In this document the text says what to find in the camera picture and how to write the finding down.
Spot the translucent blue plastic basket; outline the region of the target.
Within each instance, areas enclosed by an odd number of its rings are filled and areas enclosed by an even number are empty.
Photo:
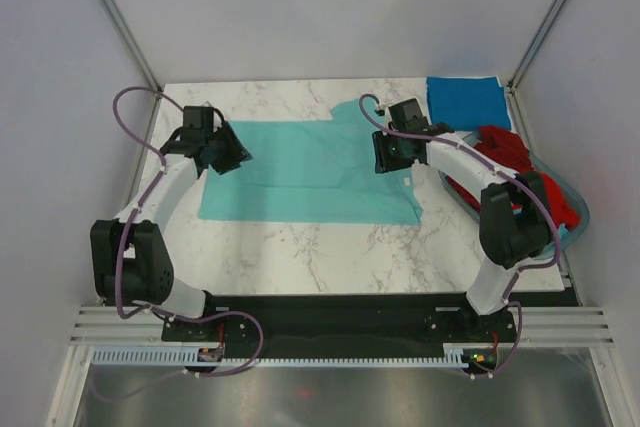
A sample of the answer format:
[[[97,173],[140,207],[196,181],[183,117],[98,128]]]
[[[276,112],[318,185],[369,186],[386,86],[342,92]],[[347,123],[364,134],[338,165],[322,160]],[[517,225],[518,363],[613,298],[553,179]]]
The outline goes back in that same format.
[[[463,140],[490,159],[518,172],[535,170],[544,180],[551,215],[562,248],[568,248],[586,229],[590,214],[581,195],[536,157],[521,137],[501,127],[482,126]]]

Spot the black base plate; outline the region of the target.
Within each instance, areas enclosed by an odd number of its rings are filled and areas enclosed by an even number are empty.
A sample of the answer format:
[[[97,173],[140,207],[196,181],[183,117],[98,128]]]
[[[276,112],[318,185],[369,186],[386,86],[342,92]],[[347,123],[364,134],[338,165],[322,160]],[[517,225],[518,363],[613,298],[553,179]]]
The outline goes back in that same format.
[[[464,294],[213,296],[208,315],[192,324],[168,321],[165,342],[222,342],[228,358],[364,359],[432,357],[446,343],[505,344],[515,339],[514,316],[479,316]]]

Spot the red t shirts pile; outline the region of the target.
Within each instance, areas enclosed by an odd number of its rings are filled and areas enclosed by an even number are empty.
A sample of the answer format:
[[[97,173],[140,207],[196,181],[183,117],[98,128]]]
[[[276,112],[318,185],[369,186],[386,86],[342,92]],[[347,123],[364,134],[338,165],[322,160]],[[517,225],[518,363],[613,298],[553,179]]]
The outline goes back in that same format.
[[[478,139],[473,148],[497,163],[518,173],[537,172],[544,180],[553,221],[558,228],[564,223],[570,230],[581,220],[578,212],[570,206],[558,182],[532,163],[529,150],[520,136],[497,126],[481,126],[474,134]]]

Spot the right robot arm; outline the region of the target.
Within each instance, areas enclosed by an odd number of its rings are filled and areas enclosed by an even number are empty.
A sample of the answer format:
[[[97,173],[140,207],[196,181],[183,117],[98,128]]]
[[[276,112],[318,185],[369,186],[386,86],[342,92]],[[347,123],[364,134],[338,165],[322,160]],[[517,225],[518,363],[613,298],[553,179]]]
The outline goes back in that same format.
[[[531,260],[558,243],[543,179],[520,174],[472,148],[455,133],[428,137],[376,131],[372,134],[375,171],[401,170],[418,162],[451,178],[480,206],[481,267],[466,292],[471,306],[458,315],[467,339],[483,339],[494,328],[493,313],[507,305],[520,272],[538,269]]]

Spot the folded blue t shirt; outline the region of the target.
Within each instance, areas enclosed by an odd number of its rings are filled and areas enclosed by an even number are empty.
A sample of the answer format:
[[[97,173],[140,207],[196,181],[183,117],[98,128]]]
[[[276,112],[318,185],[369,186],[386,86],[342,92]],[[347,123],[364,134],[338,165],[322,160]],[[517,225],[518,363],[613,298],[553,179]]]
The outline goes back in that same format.
[[[504,88],[497,77],[427,77],[426,100],[431,121],[455,130],[512,127]]]

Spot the teal t shirt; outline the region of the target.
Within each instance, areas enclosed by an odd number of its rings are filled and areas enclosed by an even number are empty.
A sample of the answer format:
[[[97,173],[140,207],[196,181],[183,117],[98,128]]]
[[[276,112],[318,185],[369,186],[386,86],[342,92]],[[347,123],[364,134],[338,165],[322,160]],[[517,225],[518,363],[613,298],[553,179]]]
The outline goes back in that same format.
[[[562,223],[558,227],[557,232],[561,241],[561,249],[566,250],[572,242],[572,231]]]
[[[419,225],[411,171],[375,171],[375,128],[366,119],[374,109],[372,100],[352,100],[328,120],[233,121],[251,158],[229,173],[208,173],[200,219]]]

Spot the aluminium frame rail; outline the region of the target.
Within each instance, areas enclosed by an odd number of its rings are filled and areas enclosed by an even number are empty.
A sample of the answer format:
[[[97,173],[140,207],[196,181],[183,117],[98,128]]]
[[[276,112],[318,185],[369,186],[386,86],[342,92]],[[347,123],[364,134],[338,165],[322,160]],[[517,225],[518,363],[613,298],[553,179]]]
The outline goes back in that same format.
[[[520,340],[528,347],[599,347],[613,342],[604,313],[587,307],[510,307],[489,316],[455,307],[257,308],[249,316],[206,324],[163,320],[151,313],[123,320],[111,307],[83,307],[71,341],[77,345],[251,343],[260,333],[268,341],[375,336],[443,344],[497,341],[502,346]]]

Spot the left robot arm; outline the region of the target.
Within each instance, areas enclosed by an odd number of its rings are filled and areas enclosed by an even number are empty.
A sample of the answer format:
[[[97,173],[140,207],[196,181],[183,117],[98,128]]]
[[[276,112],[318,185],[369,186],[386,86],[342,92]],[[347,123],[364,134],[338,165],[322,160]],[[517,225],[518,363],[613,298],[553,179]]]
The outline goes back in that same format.
[[[251,154],[227,121],[217,127],[183,126],[161,148],[143,146],[160,161],[156,173],[114,218],[98,220],[90,230],[96,291],[123,319],[156,311],[185,319],[185,329],[196,339],[211,339],[220,318],[205,307],[205,291],[177,278],[164,231],[206,171],[224,175]]]

